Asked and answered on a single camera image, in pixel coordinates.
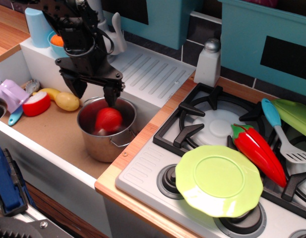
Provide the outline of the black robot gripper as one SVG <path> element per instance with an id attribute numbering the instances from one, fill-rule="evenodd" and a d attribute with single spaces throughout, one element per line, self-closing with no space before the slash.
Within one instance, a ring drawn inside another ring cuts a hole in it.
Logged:
<path id="1" fill-rule="evenodd" d="M 125 85 L 122 73 L 111 66 L 107 56 L 114 49 L 106 50 L 104 37 L 108 35 L 97 27 L 64 28 L 56 31 L 64 41 L 67 58 L 59 58 L 56 65 L 60 67 L 65 84 L 79 99 L 82 98 L 87 84 L 102 86 L 105 101 L 114 107 Z"/>

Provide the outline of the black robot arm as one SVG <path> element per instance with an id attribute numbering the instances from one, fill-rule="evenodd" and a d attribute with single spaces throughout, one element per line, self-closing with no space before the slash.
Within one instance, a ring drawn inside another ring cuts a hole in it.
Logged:
<path id="1" fill-rule="evenodd" d="M 111 66 L 107 56 L 114 51 L 114 43 L 107 49 L 109 36 L 98 28 L 100 19 L 86 0 L 19 0 L 25 8 L 42 11 L 51 28 L 62 37 L 65 58 L 55 64 L 71 92 L 82 98 L 89 83 L 102 86 L 109 107 L 114 107 L 124 90 L 122 73 Z"/>

